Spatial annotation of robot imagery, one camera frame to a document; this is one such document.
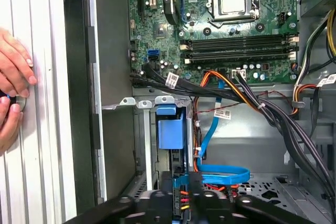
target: green circuit board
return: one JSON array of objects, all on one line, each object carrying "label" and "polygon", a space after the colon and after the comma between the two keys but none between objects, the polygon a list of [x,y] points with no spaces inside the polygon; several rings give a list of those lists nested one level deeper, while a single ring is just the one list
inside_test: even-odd
[{"label": "green circuit board", "polygon": [[[244,64],[254,66],[260,64],[268,67],[246,69],[248,83],[293,83],[295,81],[295,73],[292,68],[296,62],[295,57],[279,60],[264,59],[255,62],[207,62],[200,65],[188,65],[181,59],[180,40],[296,35],[298,33],[296,0],[259,0],[260,16],[258,19],[251,22],[221,24],[220,27],[209,22],[212,19],[207,7],[209,0],[181,0],[183,8],[179,10],[181,22],[178,26],[168,23],[163,11],[163,0],[156,0],[157,9],[147,7],[144,21],[142,21],[138,12],[138,1],[129,0],[130,39],[137,43],[137,51],[131,54],[133,72],[139,73],[142,65],[148,61],[147,50],[158,49],[160,55],[155,64],[157,64],[157,71],[164,77],[169,72],[173,72],[178,74],[180,78],[199,83],[207,69],[222,71],[231,77],[232,70],[241,68]],[[280,13],[291,13],[281,26],[278,17]],[[211,34],[205,35],[204,29],[206,28],[211,30]],[[239,30],[239,33],[230,33],[232,28]],[[161,67],[160,62],[164,62],[165,65]]]}]

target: metal panel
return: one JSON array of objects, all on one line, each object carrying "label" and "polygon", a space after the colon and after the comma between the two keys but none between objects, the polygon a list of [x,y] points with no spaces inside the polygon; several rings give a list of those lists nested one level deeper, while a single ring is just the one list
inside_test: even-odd
[{"label": "metal panel", "polygon": [[76,215],[63,2],[0,2],[0,26],[25,45],[39,80],[19,138],[0,158],[2,222],[61,223]]}]

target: finger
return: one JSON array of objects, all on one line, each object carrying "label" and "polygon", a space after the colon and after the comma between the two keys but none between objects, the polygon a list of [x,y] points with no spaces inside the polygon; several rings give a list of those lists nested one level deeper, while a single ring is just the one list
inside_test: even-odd
[{"label": "finger", "polygon": [[4,143],[0,143],[0,156],[2,156],[6,152],[6,150],[8,150],[13,145],[15,140],[17,139],[17,135],[20,131],[22,120],[23,120],[23,112],[20,113],[19,121],[17,123],[16,129],[13,135],[9,138],[8,141],[4,141]]},{"label": "finger", "polygon": [[34,72],[31,70],[24,57],[14,47],[0,39],[0,51],[16,66],[29,84],[36,84],[37,80],[34,76]]},{"label": "finger", "polygon": [[10,99],[7,97],[0,98],[0,129],[1,129],[2,124],[5,121],[10,102],[11,102]]},{"label": "finger", "polygon": [[33,61],[28,53],[28,51],[26,50],[26,48],[20,43],[20,41],[18,41],[17,39],[15,39],[10,33],[5,33],[3,35],[4,40],[11,45],[16,51],[19,52],[19,54],[22,55],[22,57],[25,59],[25,61],[27,62],[27,64],[32,67],[33,66]]},{"label": "finger", "polygon": [[13,104],[10,107],[7,121],[4,123],[0,132],[1,141],[8,140],[13,136],[20,118],[20,105]]},{"label": "finger", "polygon": [[14,64],[1,52],[0,70],[3,75],[7,77],[8,81],[14,86],[17,93],[25,98],[29,96],[29,91],[26,87],[25,80],[22,78]]},{"label": "finger", "polygon": [[0,90],[10,97],[15,97],[17,95],[14,86],[7,80],[7,78],[0,73]]}]

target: cable label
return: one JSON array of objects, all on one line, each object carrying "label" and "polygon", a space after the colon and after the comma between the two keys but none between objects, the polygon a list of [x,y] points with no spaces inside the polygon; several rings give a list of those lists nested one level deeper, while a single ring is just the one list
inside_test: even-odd
[{"label": "cable label", "polygon": [[324,83],[324,85],[326,84],[334,84],[336,81],[336,74],[331,74],[328,76],[326,82]]},{"label": "cable label", "polygon": [[324,78],[324,79],[320,80],[319,84],[317,84],[316,87],[317,87],[317,88],[322,87],[322,86],[325,84],[326,81],[327,81],[327,78]]},{"label": "cable label", "polygon": [[166,86],[170,89],[175,89],[178,78],[178,75],[169,72],[166,80]]},{"label": "cable label", "polygon": [[231,120],[231,111],[225,109],[215,110],[214,117]]}]

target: screw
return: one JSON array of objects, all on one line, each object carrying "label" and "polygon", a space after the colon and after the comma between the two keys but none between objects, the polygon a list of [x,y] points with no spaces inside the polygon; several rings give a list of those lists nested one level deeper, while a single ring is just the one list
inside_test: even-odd
[{"label": "screw", "polygon": [[290,24],[289,24],[289,27],[293,29],[293,28],[296,27],[296,24],[295,24],[295,23],[290,23]]}]

